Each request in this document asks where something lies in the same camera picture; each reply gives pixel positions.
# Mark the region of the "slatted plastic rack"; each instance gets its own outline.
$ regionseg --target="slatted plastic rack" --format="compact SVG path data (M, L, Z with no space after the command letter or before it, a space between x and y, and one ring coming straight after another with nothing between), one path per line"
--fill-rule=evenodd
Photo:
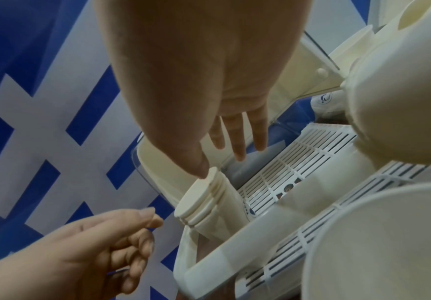
M297 293L301 285L304 258L309 251L310 243L314 240L321 227L330 218L363 196L406 184L430 181L431 166L412 165L400 162L388 163L381 170L357 186L357 188L336 201L333 205L325 209L281 242L275 256L264 268L248 274L239 275L235 284L235 295L237 299L275 300L283 296ZM255 193L250 194L250 196L253 199L256 198ZM268 202L264 210L272 205L272 203L274 202Z
M309 124L301 135L238 192L255 217L286 192L352 143L356 134L348 125Z

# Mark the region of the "person's left hand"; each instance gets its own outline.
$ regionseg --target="person's left hand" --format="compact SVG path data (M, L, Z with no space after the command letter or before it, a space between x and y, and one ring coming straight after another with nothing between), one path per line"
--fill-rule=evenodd
M0 300L108 300L130 294L154 249L146 228L162 224L154 208L67 224L0 260Z

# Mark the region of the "skin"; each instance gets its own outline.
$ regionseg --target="skin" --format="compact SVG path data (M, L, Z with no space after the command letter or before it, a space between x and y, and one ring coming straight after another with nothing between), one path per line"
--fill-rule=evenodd
M267 95L303 32L310 0L94 0L113 70L149 141L205 178L200 140L246 156L268 140Z
M154 249L146 228L162 224L154 208L67 224L0 260L0 300L108 300L130 294Z

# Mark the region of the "person's right hand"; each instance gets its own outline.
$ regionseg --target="person's right hand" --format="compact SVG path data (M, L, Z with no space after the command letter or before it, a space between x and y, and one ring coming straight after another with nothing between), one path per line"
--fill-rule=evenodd
M310 0L95 0L121 91L149 141L205 178L200 140L245 158L242 113L267 146L267 95L303 32Z

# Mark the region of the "jar lid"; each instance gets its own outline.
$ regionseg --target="jar lid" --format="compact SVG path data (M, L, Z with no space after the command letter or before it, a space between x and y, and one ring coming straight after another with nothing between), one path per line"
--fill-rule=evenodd
M217 167L211 167L206 179L197 179L187 190L176 206L174 216L185 218L192 214L206 199L211 192L211 183L214 181L217 173Z

